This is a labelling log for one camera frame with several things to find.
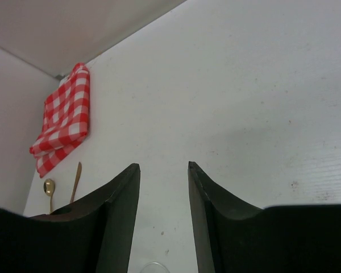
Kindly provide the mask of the clear wine glass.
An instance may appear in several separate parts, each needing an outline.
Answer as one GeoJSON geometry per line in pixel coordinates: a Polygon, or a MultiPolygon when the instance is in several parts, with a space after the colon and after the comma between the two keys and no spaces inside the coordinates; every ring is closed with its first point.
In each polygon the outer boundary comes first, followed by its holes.
{"type": "Polygon", "coordinates": [[[149,262],[143,266],[140,273],[170,273],[170,271],[159,262],[149,262]]]}

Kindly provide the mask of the red white checkered cloth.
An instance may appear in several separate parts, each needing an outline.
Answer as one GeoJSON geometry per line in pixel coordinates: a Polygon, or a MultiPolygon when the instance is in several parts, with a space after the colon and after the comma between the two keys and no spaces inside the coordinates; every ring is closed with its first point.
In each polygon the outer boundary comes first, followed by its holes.
{"type": "Polygon", "coordinates": [[[67,80],[44,101],[41,133],[29,152],[44,177],[77,148],[89,133],[90,72],[84,63],[74,66],[67,80]]]}

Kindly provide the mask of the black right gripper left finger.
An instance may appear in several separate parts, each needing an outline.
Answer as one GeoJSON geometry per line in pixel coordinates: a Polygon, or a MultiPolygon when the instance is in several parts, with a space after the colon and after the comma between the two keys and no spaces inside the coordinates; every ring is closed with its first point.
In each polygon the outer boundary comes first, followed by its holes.
{"type": "Polygon", "coordinates": [[[127,272],[139,191],[133,163],[51,214],[0,208],[0,272],[127,272]]]}

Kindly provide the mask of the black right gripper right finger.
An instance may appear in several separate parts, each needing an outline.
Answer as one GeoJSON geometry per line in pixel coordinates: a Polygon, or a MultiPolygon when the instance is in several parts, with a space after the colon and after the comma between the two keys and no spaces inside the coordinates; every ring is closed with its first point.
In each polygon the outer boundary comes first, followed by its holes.
{"type": "Polygon", "coordinates": [[[188,165],[199,272],[341,272],[341,204],[255,207],[188,165]]]}

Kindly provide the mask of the copper knife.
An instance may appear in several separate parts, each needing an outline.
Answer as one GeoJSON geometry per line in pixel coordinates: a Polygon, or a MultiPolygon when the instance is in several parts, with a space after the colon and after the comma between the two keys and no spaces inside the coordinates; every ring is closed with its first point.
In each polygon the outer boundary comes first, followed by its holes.
{"type": "Polygon", "coordinates": [[[82,172],[82,163],[79,162],[78,166],[77,166],[77,171],[76,171],[76,177],[74,180],[74,184],[73,184],[73,190],[72,190],[72,195],[70,198],[70,203],[72,203],[74,201],[75,195],[76,195],[76,190],[77,190],[77,186],[81,177],[81,172],[82,172]]]}

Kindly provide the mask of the gold spoon black handle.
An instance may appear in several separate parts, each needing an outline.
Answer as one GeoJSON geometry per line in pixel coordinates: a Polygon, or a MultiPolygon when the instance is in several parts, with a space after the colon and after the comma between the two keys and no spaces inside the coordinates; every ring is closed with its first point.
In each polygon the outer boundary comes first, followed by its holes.
{"type": "Polygon", "coordinates": [[[55,181],[52,179],[46,179],[43,188],[47,196],[49,196],[49,213],[53,212],[53,195],[55,192],[55,181]]]}

